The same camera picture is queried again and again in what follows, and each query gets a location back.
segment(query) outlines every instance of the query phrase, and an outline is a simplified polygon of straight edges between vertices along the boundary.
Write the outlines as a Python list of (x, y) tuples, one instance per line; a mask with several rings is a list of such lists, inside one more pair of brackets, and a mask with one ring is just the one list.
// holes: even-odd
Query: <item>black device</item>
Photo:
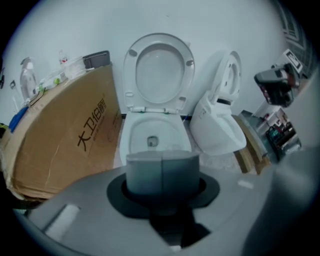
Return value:
[(257, 73), (254, 80), (270, 105), (287, 108), (294, 101), (293, 89), (300, 85), (300, 76), (291, 63), (272, 66)]

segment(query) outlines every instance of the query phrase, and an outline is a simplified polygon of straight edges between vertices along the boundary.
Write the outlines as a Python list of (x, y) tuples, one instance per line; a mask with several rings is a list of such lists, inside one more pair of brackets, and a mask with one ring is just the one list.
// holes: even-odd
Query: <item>white toilet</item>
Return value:
[(240, 83), (240, 57), (235, 51), (226, 51), (212, 89), (198, 102), (190, 122), (194, 140), (208, 155), (234, 152), (247, 145), (244, 132), (231, 116), (231, 106), (239, 96)]
[(191, 151), (179, 115), (195, 72), (193, 55), (179, 38), (146, 35), (126, 53), (124, 100), (128, 107), (120, 139), (120, 158), (142, 151)]

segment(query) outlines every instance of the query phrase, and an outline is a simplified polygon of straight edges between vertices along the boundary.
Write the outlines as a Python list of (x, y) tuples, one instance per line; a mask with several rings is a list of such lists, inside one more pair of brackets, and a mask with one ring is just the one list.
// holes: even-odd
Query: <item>white plastic cover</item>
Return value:
[(241, 61), (236, 51), (226, 52), (212, 83), (208, 100), (215, 104), (218, 99), (232, 104), (239, 96), (241, 84)]
[(146, 35), (126, 53), (124, 100), (130, 111), (178, 113), (195, 72), (189, 47), (164, 33)]

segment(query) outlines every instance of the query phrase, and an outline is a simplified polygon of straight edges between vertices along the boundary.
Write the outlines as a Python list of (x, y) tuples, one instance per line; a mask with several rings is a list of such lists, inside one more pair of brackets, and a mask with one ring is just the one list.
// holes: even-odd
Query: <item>blue cloth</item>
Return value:
[(11, 130), (11, 133), (13, 133), (14, 130), (16, 129), (17, 125), (19, 124), (20, 119), (24, 116), (27, 109), (28, 109), (28, 106), (25, 106), (17, 114), (15, 114), (13, 116), (13, 118), (11, 119), (11, 121), (9, 123), (9, 129)]

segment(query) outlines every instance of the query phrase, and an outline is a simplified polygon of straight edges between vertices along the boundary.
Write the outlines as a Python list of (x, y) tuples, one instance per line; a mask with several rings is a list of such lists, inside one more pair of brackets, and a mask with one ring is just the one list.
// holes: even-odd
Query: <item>toilet drain hole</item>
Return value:
[(156, 147), (159, 144), (159, 139), (157, 136), (150, 136), (147, 138), (148, 147)]

